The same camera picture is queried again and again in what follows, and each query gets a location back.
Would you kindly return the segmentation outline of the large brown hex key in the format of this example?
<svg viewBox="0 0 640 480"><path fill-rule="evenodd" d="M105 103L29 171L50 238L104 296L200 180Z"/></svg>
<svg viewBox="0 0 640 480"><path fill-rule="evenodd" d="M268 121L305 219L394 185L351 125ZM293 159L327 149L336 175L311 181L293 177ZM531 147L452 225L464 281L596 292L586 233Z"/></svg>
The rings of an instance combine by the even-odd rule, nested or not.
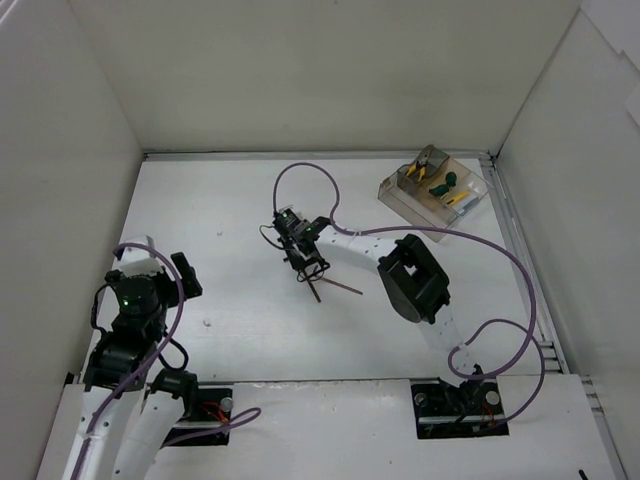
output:
<svg viewBox="0 0 640 480"><path fill-rule="evenodd" d="M307 283L307 285L309 286L312 295L314 297L314 299L316 300L317 303L321 302L321 298L320 295L316 289L315 283L321 279L322 276L322 272L320 270L314 270L312 273L308 274L305 277L305 281Z"/></svg>

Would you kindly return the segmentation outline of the yellow handled pliers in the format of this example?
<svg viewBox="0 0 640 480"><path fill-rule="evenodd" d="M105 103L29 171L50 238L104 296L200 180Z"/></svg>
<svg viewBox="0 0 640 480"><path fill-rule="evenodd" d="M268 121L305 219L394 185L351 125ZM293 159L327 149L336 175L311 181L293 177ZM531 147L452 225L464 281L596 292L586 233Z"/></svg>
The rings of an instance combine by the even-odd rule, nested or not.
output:
<svg viewBox="0 0 640 480"><path fill-rule="evenodd" d="M409 165L405 176L412 179L415 182L420 183L425 177L427 172L427 164L432 154L432 146L425 147Z"/></svg>

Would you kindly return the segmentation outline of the green handled screwdriver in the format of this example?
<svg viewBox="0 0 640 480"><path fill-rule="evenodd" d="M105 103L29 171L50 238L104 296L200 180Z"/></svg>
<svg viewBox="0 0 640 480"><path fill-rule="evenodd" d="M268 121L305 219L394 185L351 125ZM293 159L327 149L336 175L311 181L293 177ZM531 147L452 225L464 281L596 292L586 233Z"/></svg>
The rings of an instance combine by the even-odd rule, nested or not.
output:
<svg viewBox="0 0 640 480"><path fill-rule="evenodd" d="M451 187L448 184L443 183L443 184L440 184L440 185L438 185L438 186L436 186L434 188L431 188L429 190L429 193L432 196L436 197L436 198L440 198L440 197L446 195L447 193L449 193L450 190L451 190Z"/></svg>

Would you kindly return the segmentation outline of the yellow utility knife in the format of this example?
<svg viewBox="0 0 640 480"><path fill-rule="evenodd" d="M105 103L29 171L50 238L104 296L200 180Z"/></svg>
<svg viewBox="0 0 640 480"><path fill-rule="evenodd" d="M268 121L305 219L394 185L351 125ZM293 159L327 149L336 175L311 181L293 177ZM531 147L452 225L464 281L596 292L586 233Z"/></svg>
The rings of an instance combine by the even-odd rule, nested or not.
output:
<svg viewBox="0 0 640 480"><path fill-rule="evenodd" d="M459 202L460 200L462 200L462 199L466 198L467 196L469 196L469 195L470 195L470 193L471 193L471 191L470 191L470 190L464 190L464 191L461 191L461 192L459 192L459 193L457 193L457 194L453 195L453 196L452 196L452 197L450 197L449 199L447 199L447 200L446 200L446 202L445 202L445 204L446 204L446 205L454 205L454 204L456 204L457 202Z"/></svg>

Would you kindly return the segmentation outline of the green stubby screwdriver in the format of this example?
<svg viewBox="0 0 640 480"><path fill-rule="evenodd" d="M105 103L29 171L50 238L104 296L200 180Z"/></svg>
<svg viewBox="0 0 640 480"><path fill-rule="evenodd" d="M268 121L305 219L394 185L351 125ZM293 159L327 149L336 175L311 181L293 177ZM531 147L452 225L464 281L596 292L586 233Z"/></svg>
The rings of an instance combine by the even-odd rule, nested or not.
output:
<svg viewBox="0 0 640 480"><path fill-rule="evenodd" d="M457 174L453 171L450 171L445 176L445 181L448 184L455 185L457 182Z"/></svg>

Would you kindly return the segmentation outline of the blue utility knife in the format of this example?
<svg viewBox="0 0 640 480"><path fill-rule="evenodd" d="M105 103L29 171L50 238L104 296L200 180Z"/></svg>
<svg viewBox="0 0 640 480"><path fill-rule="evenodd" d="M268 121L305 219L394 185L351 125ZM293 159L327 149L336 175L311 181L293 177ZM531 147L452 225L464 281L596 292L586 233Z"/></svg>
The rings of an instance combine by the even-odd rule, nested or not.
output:
<svg viewBox="0 0 640 480"><path fill-rule="evenodd" d="M475 206L480 200L481 198L478 195L470 194L467 198L463 199L461 204L459 205L458 210L460 214L463 215L464 211Z"/></svg>

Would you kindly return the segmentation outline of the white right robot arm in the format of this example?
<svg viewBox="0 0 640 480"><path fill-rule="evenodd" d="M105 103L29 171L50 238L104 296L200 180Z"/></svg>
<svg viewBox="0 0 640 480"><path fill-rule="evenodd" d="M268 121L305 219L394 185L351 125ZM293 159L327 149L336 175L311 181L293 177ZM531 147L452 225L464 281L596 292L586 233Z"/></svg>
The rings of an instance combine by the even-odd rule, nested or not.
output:
<svg viewBox="0 0 640 480"><path fill-rule="evenodd" d="M476 373L453 318L450 280L420 237L408 234L401 239L345 234L326 217L313 221L287 208L274 213L272 223L259 227L277 233L275 241L265 240L284 252L302 282L309 285L325 278L332 259L375 274L383 285L393 310L415 324L431 351L448 355L454 348L462 360L445 366L439 375L444 384L445 405L464 412L479 397L475 383L466 378Z"/></svg>

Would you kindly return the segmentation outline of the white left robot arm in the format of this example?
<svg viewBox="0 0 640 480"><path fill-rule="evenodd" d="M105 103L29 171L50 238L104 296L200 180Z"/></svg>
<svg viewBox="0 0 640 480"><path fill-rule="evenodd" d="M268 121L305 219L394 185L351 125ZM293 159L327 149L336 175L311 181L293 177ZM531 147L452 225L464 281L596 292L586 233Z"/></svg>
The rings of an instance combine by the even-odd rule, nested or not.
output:
<svg viewBox="0 0 640 480"><path fill-rule="evenodd" d="M142 479L170 430L199 409L198 379L185 366L151 366L173 342L178 314L202 295L195 269L177 252L165 257L141 243L114 252L118 266L105 276L119 312L89 356L82 409L65 479Z"/></svg>

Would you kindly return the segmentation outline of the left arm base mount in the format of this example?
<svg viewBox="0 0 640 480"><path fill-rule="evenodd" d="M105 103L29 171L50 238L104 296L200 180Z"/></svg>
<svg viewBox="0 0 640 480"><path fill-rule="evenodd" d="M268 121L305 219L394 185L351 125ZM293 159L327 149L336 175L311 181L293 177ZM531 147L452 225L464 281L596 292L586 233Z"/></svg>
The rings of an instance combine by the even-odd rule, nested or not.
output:
<svg viewBox="0 0 640 480"><path fill-rule="evenodd" d="M189 434L205 432L226 423L233 410L233 390L227 386L207 387L199 390L196 406L191 413L178 421L170 430L165 442ZM209 434L198 438L183 439L172 447L218 447L227 446L228 433Z"/></svg>

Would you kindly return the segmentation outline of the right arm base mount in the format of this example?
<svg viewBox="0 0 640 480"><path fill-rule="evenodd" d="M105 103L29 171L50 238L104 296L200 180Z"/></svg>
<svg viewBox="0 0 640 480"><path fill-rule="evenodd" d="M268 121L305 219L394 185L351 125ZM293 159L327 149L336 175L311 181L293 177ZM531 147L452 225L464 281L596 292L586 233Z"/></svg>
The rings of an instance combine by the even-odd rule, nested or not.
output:
<svg viewBox="0 0 640 480"><path fill-rule="evenodd" d="M458 387L442 380L412 383L411 398L419 440L509 435L496 380Z"/></svg>

